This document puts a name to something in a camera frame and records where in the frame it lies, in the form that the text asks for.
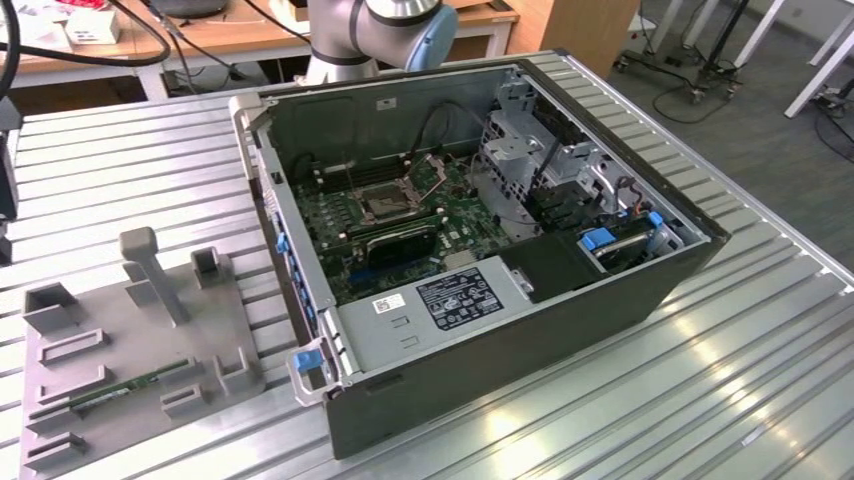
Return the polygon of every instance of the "circuit board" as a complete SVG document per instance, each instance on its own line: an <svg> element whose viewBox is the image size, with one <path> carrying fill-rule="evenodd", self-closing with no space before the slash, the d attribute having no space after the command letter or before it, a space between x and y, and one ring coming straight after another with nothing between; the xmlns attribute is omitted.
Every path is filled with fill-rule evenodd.
<svg viewBox="0 0 854 480"><path fill-rule="evenodd" d="M473 192L469 164L446 157L443 168L434 168L435 161L423 159L414 165L406 184L394 179L335 193L322 193L314 184L295 186L298 207L339 305L463 266L512 243ZM425 233L427 240L415 247L427 250L411 261L377 268L365 258L366 250L407 232Z"/></svg>

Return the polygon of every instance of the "gray 3d-printed holder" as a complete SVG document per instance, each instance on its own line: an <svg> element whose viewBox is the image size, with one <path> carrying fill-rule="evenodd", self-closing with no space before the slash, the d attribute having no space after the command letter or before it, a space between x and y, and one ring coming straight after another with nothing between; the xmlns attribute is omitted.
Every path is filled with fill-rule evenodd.
<svg viewBox="0 0 854 480"><path fill-rule="evenodd" d="M130 281L24 297L22 479L62 475L265 389L230 258L205 248L163 271L151 229L121 244Z"/></svg>

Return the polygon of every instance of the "white label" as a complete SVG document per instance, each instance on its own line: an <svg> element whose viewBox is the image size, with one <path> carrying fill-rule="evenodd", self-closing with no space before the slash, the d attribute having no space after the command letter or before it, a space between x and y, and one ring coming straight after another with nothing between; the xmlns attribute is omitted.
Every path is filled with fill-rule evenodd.
<svg viewBox="0 0 854 480"><path fill-rule="evenodd" d="M377 310L377 313L390 312L405 305L406 302L403 301L403 295L399 293L395 293L390 297L381 298L379 300L374 300L374 310Z"/></svg>
<svg viewBox="0 0 854 480"><path fill-rule="evenodd" d="M377 101L377 111L382 112L383 110L391 110L393 108L398 108L398 98L383 98Z"/></svg>

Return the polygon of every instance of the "computer case side panel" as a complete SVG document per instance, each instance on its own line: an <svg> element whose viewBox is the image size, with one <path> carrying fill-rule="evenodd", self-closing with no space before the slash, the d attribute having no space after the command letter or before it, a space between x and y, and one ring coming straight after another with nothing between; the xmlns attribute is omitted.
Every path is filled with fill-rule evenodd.
<svg viewBox="0 0 854 480"><path fill-rule="evenodd" d="M724 244L697 245L421 361L326 404L335 458L434 420L642 322Z"/></svg>

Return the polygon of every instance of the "blue plastic clip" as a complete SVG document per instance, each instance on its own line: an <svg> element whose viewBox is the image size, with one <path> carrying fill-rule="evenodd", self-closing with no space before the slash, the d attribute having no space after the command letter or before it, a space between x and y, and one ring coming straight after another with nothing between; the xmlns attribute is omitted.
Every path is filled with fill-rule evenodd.
<svg viewBox="0 0 854 480"><path fill-rule="evenodd" d="M588 247L588 250L592 252L606 245L614 243L617 241L617 237L612 234L608 228L597 228L585 234L582 237L582 244Z"/></svg>
<svg viewBox="0 0 854 480"><path fill-rule="evenodd" d="M306 373L309 370L321 367L323 362L323 353L321 353L321 350L310 350L294 355L294 365L299 373Z"/></svg>
<svg viewBox="0 0 854 480"><path fill-rule="evenodd" d="M277 239L277 252L279 255L283 255L289 250L291 250L291 245L289 245L289 237L285 235L285 232L279 234L279 238Z"/></svg>
<svg viewBox="0 0 854 480"><path fill-rule="evenodd" d="M658 212L650 212L650 216L648 218L650 219L650 223L656 228L661 227L665 224L665 218Z"/></svg>

